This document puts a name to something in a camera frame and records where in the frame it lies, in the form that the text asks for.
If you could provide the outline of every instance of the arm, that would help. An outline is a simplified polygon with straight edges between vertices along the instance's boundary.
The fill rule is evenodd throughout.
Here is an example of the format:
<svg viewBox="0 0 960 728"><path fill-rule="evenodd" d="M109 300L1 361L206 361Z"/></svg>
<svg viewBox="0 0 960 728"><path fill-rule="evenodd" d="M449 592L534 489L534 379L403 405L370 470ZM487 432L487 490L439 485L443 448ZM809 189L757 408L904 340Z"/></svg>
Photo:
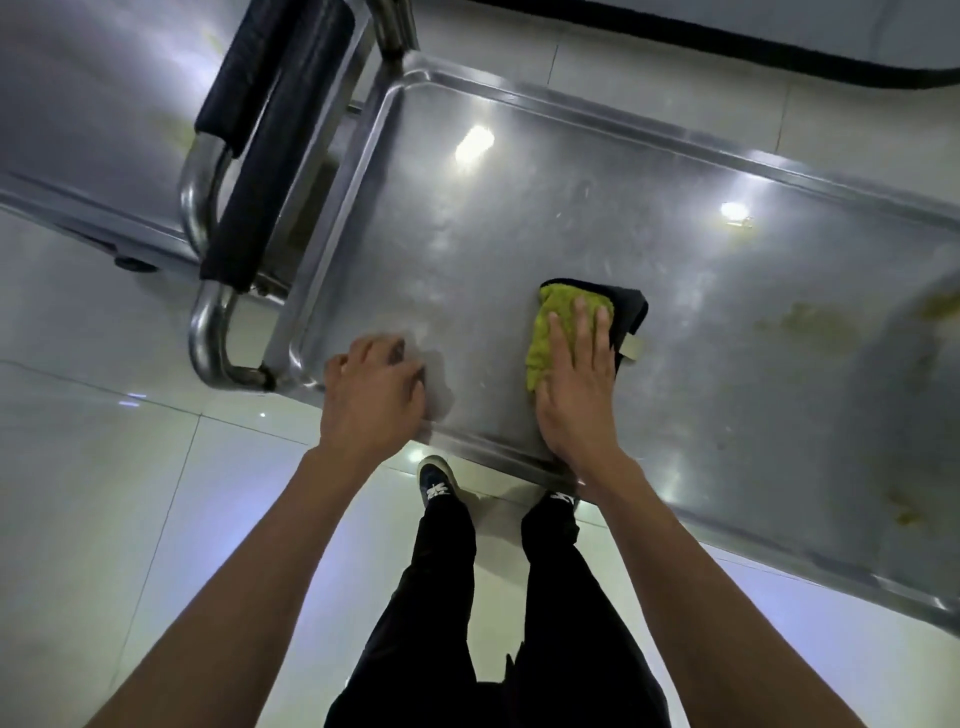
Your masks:
<svg viewBox="0 0 960 728"><path fill-rule="evenodd" d="M553 371L537 391L547 445L600 507L690 724L862 726L657 497L616 443L610 317L590 333L575 304L573 352L551 321Z"/></svg>
<svg viewBox="0 0 960 728"><path fill-rule="evenodd" d="M422 365L391 365L400 347L359 339L327 362L320 444L88 728L256 723L337 523L417 431Z"/></svg>

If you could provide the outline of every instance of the left hand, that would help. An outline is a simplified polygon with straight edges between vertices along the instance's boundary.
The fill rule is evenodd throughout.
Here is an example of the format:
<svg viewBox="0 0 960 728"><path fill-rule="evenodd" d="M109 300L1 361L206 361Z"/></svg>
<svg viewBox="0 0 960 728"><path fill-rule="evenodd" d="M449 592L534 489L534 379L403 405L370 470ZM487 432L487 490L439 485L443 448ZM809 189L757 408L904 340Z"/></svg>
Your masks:
<svg viewBox="0 0 960 728"><path fill-rule="evenodd" d="M324 370L320 445L371 470L417 433L426 406L423 362L401 360L401 336L363 336Z"/></svg>

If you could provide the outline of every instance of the black handle padding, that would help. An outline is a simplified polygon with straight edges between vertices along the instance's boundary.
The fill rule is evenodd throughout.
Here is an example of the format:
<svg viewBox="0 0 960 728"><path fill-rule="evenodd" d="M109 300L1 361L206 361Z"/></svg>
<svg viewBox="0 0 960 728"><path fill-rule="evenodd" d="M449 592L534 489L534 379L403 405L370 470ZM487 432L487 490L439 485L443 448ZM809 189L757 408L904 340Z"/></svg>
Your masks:
<svg viewBox="0 0 960 728"><path fill-rule="evenodd" d="M219 136L234 157L250 140L304 5L305 0L251 0L206 94L194 131Z"/></svg>
<svg viewBox="0 0 960 728"><path fill-rule="evenodd" d="M200 278L246 293L353 36L343 0L308 0Z"/></svg>

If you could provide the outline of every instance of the black sneaker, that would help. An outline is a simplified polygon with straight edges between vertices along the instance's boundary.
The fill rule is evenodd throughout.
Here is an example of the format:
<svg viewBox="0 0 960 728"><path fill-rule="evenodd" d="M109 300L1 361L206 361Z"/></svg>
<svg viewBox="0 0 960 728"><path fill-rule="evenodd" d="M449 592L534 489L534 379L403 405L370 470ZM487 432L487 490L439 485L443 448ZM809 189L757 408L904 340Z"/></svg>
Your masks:
<svg viewBox="0 0 960 728"><path fill-rule="evenodd" d="M417 482L420 485L424 508L435 497L453 496L460 499L457 479L440 455L429 455L420 461L417 465Z"/></svg>

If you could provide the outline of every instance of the black pants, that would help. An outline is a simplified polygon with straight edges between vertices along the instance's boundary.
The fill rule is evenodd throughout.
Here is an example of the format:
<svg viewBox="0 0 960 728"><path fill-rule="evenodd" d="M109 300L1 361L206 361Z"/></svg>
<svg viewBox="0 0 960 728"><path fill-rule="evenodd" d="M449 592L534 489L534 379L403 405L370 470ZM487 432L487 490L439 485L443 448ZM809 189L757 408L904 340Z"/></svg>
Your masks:
<svg viewBox="0 0 960 728"><path fill-rule="evenodd" d="M434 497L413 560L326 726L669 726L666 701L574 545L569 503L524 517L524 640L503 683L478 683L467 650L476 540L467 507Z"/></svg>

